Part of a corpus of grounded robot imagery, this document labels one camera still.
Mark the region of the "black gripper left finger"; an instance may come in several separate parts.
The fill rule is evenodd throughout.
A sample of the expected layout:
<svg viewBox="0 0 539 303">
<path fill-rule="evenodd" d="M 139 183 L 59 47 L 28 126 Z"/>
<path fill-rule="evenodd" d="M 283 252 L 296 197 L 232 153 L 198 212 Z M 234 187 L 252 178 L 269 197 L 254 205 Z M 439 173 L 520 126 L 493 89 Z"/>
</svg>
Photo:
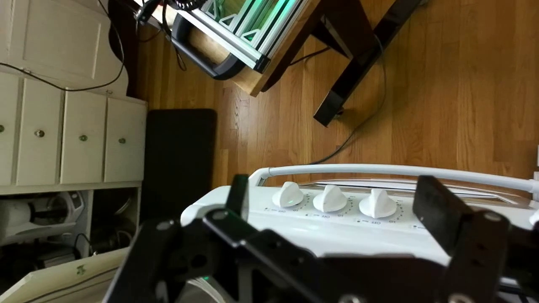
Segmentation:
<svg viewBox="0 0 539 303">
<path fill-rule="evenodd" d="M 272 230 L 256 230 L 242 217 L 247 177 L 235 175 L 224 205 L 200 219 L 146 220 L 114 276 L 106 303 L 173 303 L 187 283 L 214 278 L 240 303 L 313 301 L 306 264 L 313 256 Z"/>
</svg>

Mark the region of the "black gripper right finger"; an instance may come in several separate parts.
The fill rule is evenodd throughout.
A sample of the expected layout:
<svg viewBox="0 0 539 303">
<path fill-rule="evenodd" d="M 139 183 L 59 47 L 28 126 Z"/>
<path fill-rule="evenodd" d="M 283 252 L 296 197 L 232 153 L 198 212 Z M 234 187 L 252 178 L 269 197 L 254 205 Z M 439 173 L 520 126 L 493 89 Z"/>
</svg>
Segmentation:
<svg viewBox="0 0 539 303">
<path fill-rule="evenodd" d="M 434 177 L 416 183 L 412 214 L 449 256 L 436 298 L 444 303 L 495 303 L 502 278 L 530 298 L 539 293 L 539 234 L 493 210 L 473 210 Z"/>
</svg>

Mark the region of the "robot base stand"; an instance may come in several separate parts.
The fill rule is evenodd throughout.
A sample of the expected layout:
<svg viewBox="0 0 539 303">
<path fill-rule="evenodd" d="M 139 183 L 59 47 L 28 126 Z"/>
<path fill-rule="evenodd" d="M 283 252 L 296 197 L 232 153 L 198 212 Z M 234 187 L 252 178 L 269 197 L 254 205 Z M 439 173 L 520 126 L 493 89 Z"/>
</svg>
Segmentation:
<svg viewBox="0 0 539 303">
<path fill-rule="evenodd" d="M 315 37 L 348 59 L 315 111 L 336 118 L 348 96 L 422 0 L 390 0 L 370 22 L 360 0 L 133 0 L 134 20 L 161 27 L 171 45 L 219 81 L 267 91 Z"/>
</svg>

